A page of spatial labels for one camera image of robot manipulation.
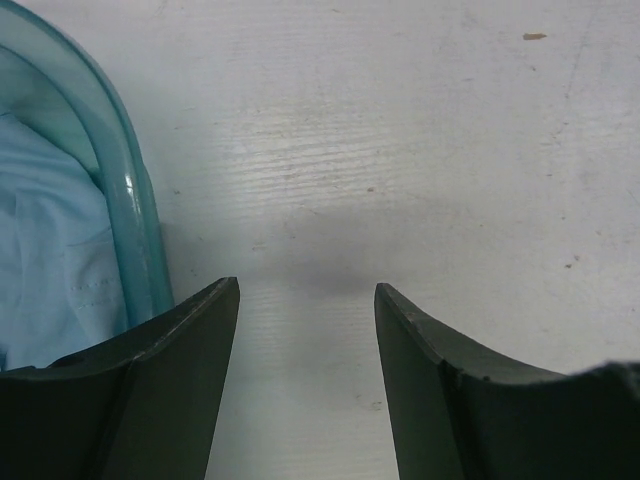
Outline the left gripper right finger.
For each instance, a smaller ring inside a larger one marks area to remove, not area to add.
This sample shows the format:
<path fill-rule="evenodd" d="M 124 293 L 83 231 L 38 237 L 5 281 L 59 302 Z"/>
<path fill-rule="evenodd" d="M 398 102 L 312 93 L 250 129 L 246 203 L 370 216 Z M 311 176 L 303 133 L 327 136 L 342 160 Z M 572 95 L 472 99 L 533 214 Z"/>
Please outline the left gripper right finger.
<path fill-rule="evenodd" d="M 379 284 L 376 333 L 403 479 L 635 479 L 639 366 L 562 375 L 500 354 Z"/>

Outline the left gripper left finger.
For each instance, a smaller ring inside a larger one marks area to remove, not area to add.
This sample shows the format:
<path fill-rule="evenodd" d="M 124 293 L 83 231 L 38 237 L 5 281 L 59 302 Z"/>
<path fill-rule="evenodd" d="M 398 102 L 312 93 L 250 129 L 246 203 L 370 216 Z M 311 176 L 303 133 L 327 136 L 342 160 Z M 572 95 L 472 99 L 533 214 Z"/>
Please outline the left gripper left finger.
<path fill-rule="evenodd" d="M 201 479 L 240 303 L 222 278 L 45 368 L 1 376 L 5 479 Z"/>

